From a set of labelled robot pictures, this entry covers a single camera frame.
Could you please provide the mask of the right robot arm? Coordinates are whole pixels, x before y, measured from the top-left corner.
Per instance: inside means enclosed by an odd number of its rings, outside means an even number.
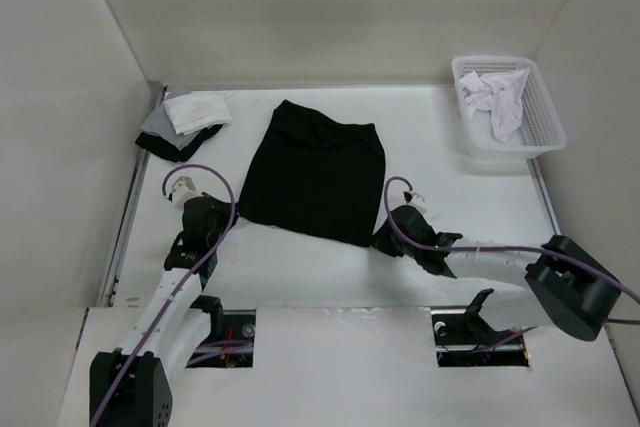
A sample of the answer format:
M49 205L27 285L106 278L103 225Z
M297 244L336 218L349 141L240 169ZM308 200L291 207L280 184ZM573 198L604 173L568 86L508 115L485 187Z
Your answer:
M435 231L411 205L391 211L372 247L391 257L408 256L431 275L514 286L504 295L485 291L471 303L463 327L479 343L520 326L555 327L593 341L621 294L618 280L566 236L552 236L541 253L491 250L460 233Z

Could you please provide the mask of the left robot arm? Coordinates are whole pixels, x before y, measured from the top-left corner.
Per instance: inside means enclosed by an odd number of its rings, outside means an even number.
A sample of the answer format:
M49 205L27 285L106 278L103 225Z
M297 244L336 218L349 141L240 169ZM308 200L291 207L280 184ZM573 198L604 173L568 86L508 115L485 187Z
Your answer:
M233 201L197 195L182 205L182 229L164 261L159 285L129 334L95 355L89 371L92 426L166 426L172 385L199 344L221 340L220 301L203 291L217 249L237 221Z

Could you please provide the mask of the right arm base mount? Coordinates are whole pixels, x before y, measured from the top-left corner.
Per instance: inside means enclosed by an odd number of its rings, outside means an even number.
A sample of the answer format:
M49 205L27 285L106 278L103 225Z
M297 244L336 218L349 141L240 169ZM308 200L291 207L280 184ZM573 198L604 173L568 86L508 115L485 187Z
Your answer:
M442 368L528 367L522 335L497 345L515 331L495 331L476 314L464 309L434 309L431 322L436 360Z

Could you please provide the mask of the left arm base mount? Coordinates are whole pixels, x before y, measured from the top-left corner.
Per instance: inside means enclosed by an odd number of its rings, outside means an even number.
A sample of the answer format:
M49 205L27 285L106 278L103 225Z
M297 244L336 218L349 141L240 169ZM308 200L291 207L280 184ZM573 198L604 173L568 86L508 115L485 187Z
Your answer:
M255 310L224 310L212 332L192 354L187 367L251 368L255 338Z

